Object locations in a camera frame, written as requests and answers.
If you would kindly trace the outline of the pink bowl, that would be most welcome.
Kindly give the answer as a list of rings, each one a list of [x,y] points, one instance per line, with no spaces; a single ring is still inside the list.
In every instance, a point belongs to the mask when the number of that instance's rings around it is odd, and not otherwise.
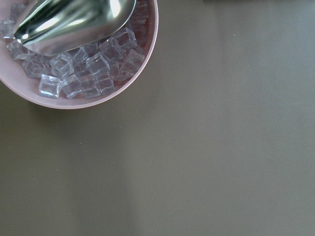
[[[108,96],[100,96],[85,99],[78,96],[73,99],[67,99],[63,95],[58,99],[46,98],[39,95],[39,80],[28,78],[18,62],[13,61],[6,49],[6,43],[0,42],[0,91],[3,92],[7,87],[17,96],[31,103],[61,110],[83,109],[104,103],[126,90],[141,74],[146,67],[151,54],[154,50],[159,24],[158,2],[156,0],[148,1],[149,18],[146,21],[147,41],[143,46],[145,60],[135,75],[129,80],[115,83],[115,91]]]

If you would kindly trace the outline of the steel ice scoop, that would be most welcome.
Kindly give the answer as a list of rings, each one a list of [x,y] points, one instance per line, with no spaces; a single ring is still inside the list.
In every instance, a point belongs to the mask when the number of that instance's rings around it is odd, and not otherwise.
[[[14,26],[27,49],[54,56],[104,39],[131,17],[134,0],[32,0]]]

